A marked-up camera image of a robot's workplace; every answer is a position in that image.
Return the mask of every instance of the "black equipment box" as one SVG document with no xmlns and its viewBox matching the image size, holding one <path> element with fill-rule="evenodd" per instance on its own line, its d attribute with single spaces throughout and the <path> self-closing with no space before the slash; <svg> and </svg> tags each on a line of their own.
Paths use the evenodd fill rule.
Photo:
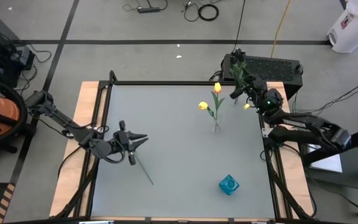
<svg viewBox="0 0 358 224">
<path fill-rule="evenodd" d="M 19 40 L 0 20 L 0 82 L 15 88 L 23 70 L 30 70 L 34 53 L 25 45 L 14 45 Z"/>
<path fill-rule="evenodd" d="M 222 80 L 234 81 L 230 74 L 230 57 L 226 54 L 222 62 Z M 245 56 L 246 70 L 258 74 L 266 82 L 283 82 L 285 94 L 290 99 L 303 85 L 303 68 L 297 60 Z"/>
</svg>

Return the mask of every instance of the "yellow cable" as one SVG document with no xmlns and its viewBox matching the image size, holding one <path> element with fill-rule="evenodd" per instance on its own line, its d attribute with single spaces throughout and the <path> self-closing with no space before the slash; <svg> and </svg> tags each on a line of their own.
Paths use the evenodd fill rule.
<svg viewBox="0 0 358 224">
<path fill-rule="evenodd" d="M 281 18 L 281 21 L 280 21 L 280 25 L 278 25 L 278 29 L 276 31 L 276 36 L 274 37 L 273 49 L 272 49 L 272 54 L 270 55 L 270 58 L 273 57 L 274 49 L 276 48 L 276 41 L 277 41 L 278 32 L 280 32 L 281 25 L 283 24 L 283 21 L 284 21 L 285 15 L 287 14 L 288 7 L 290 6 L 290 3 L 291 3 L 291 0 L 288 0 L 287 6 L 285 7 L 283 17 Z"/>
</svg>

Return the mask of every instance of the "tulip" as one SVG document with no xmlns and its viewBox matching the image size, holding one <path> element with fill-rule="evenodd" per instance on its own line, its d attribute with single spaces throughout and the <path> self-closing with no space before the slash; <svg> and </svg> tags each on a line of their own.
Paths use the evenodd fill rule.
<svg viewBox="0 0 358 224">
<path fill-rule="evenodd" d="M 220 93 L 220 92 L 222 92 L 221 84 L 220 83 L 215 83 L 214 93 Z"/>
<path fill-rule="evenodd" d="M 202 101 L 199 103 L 198 108 L 201 110 L 206 110 L 208 108 L 208 104 Z"/>
</svg>

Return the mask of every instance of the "blue glass cube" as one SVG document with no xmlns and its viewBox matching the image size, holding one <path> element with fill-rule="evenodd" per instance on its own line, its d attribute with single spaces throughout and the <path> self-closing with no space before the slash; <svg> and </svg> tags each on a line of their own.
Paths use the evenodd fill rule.
<svg viewBox="0 0 358 224">
<path fill-rule="evenodd" d="M 227 195 L 232 195 L 234 191 L 240 187 L 239 183 L 229 174 L 220 183 L 219 187 Z"/>
</svg>

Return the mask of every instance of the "concrete floor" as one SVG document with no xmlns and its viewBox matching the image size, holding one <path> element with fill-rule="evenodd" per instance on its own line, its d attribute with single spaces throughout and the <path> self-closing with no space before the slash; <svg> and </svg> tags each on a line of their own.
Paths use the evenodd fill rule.
<svg viewBox="0 0 358 224">
<path fill-rule="evenodd" d="M 77 0 L 0 0 L 0 18 L 21 39 L 59 40 L 70 9 Z M 80 0 L 68 31 L 70 40 L 234 40 L 242 1 L 217 3 L 219 17 L 213 22 L 190 23 L 183 18 L 180 1 L 168 0 L 166 11 L 138 14 L 121 9 L 132 0 Z M 163 0 L 153 0 L 163 6 Z M 286 0 L 248 0 L 239 39 L 273 40 L 284 12 Z M 326 40 L 326 33 L 343 11 L 338 0 L 296 0 L 292 2 L 278 37 L 279 40 Z M 193 18 L 195 12 L 189 11 Z M 34 45 L 37 50 L 55 54 L 54 44 Z M 248 55 L 269 57 L 271 45 L 238 45 Z M 114 70 L 119 80 L 207 80 L 224 54 L 233 45 L 219 44 L 137 44 L 137 45 L 64 45 L 49 92 L 55 104 L 73 116 L 83 81 L 105 80 Z M 358 48 L 351 54 L 337 54 L 327 45 L 278 45 L 274 57 L 299 60 L 305 69 L 304 86 L 298 93 L 297 109 L 319 108 L 358 85 Z M 41 90 L 52 59 L 36 63 L 39 70 L 32 90 Z M 358 94 L 328 108 L 321 116 L 339 124 L 350 133 L 358 131 Z M 5 222 L 47 218 L 57 183 L 57 169 L 67 140 L 43 124 L 19 176 Z M 0 156 L 0 182 L 9 182 L 18 154 Z M 358 190 L 329 184 L 324 186 L 344 193 L 358 203 Z M 337 195 L 310 184 L 318 205 L 320 220 L 358 223 L 356 208 Z"/>
</svg>

